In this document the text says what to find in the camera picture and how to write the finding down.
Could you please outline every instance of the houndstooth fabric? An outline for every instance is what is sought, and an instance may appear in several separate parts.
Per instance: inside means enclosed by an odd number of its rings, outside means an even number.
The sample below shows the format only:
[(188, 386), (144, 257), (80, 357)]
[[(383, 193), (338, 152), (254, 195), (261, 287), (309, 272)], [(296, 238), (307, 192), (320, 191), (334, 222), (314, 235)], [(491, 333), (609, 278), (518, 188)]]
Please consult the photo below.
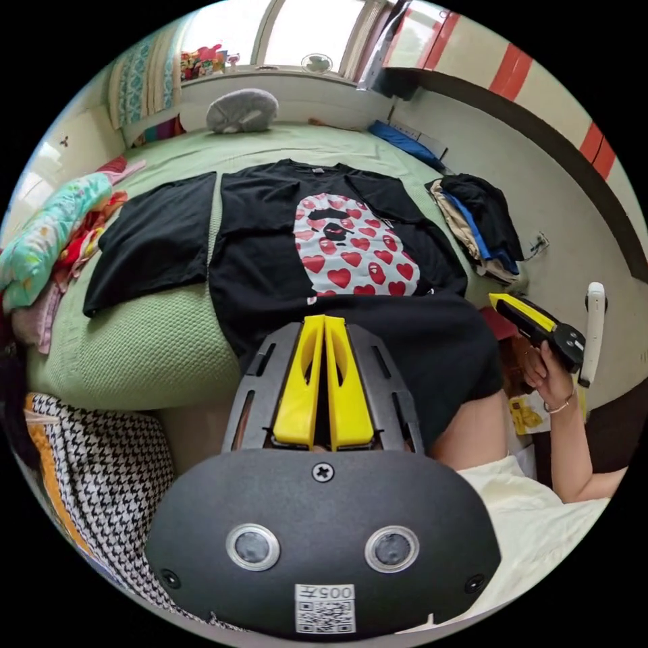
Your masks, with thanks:
[[(175, 477), (159, 421), (71, 408), (42, 394), (33, 403), (36, 413), (60, 421), (47, 423), (45, 432), (63, 505), (97, 560), (85, 558), (149, 603), (204, 623), (173, 603), (144, 555), (153, 514)], [(241, 630), (216, 617), (209, 624)]]

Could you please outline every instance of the wall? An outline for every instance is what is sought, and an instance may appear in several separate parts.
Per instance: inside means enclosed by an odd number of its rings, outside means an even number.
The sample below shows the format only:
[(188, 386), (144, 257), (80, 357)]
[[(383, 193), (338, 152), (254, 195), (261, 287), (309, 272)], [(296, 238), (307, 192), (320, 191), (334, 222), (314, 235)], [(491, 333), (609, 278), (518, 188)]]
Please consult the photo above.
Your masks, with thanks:
[(125, 126), (126, 144), (133, 142), (146, 128), (164, 122), (178, 112), (188, 131), (205, 128), (209, 105), (228, 92), (244, 88), (258, 88), (274, 95), (279, 101), (278, 122), (307, 122), (314, 117), (339, 128), (366, 128), (376, 119), (387, 119), (393, 105), (391, 99), (373, 92), (358, 92), (349, 82), (313, 78), (300, 73), (238, 72), (189, 81), (182, 88), (180, 107)]
[(97, 74), (34, 151), (2, 221), (0, 247), (61, 184), (95, 171), (124, 151), (122, 134), (113, 130), (105, 106), (108, 78), (109, 68)]
[(610, 297), (599, 373), (590, 403), (599, 406), (648, 377), (648, 286), (633, 279), (600, 213), (580, 186), (529, 139), (503, 122), (427, 90), (399, 101), (393, 120), (443, 142), (443, 162), (502, 189), (522, 247), (541, 230), (549, 249), (528, 262), (530, 294), (557, 318), (581, 330), (591, 281)]
[(648, 227), (618, 158), (587, 111), (537, 61), (475, 21), (416, 0), (388, 66), (420, 68), (487, 88), (529, 110), (576, 147), (608, 183), (648, 259)]

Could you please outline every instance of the windowsill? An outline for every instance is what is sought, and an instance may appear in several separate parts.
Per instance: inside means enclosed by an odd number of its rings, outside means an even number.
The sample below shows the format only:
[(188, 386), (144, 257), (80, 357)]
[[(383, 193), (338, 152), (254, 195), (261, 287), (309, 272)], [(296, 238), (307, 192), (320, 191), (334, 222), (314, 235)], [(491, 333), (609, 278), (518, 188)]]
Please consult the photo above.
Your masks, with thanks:
[(253, 77), (253, 76), (292, 76), (292, 77), (302, 77), (308, 79), (322, 79), (329, 81), (331, 83), (339, 83), (343, 86), (350, 86), (355, 88), (357, 83), (345, 79), (344, 77), (336, 74), (334, 72), (326, 72), (324, 74), (317, 74), (312, 72), (304, 72), (303, 70), (291, 70), (291, 69), (281, 69), (278, 70), (256, 70), (254, 68), (239, 67), (236, 72), (221, 72), (220, 74), (210, 74), (209, 76), (201, 76), (197, 79), (191, 79), (190, 81), (183, 81), (182, 87), (192, 86), (199, 83), (206, 83), (208, 81), (220, 81), (223, 79), (231, 79), (236, 77)]

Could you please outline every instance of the screw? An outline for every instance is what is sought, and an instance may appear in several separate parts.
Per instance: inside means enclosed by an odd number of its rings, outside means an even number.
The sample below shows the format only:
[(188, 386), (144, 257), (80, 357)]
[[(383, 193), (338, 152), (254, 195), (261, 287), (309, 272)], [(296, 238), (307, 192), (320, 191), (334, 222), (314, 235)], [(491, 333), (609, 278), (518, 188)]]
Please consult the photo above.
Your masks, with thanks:
[(160, 576), (171, 589), (180, 588), (180, 579), (170, 569), (162, 569)]
[(464, 591), (466, 594), (477, 594), (477, 592), (484, 587), (485, 582), (486, 577), (483, 574), (476, 574), (467, 580), (464, 586)]
[(311, 471), (311, 474), (313, 475), (313, 479), (315, 481), (318, 481), (322, 484), (332, 480), (335, 471), (330, 464), (315, 464), (313, 467), (313, 470)]

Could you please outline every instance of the handheld device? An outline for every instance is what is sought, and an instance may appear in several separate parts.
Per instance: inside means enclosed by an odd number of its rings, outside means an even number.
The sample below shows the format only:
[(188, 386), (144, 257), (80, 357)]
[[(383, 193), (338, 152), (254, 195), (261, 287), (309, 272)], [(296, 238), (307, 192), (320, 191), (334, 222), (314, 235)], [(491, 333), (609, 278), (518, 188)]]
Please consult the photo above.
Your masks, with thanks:
[(424, 455), (382, 341), (326, 316), (263, 342), (221, 454), (166, 493), (146, 556), (199, 618), (328, 643), (463, 614), (501, 560), (477, 492)]
[(596, 376), (599, 366), (605, 314), (608, 311), (608, 297), (605, 295), (602, 283), (593, 281), (589, 284), (585, 297), (585, 308), (587, 309), (587, 338), (578, 384), (589, 389), (589, 386), (594, 382), (594, 376)]
[(534, 347), (539, 347), (546, 340), (569, 373), (579, 372), (578, 384), (589, 389), (598, 367), (605, 312), (608, 309), (602, 283), (590, 283), (587, 290), (587, 336), (527, 299), (496, 293), (490, 294), (489, 299), (492, 307), (515, 324), (520, 334)]

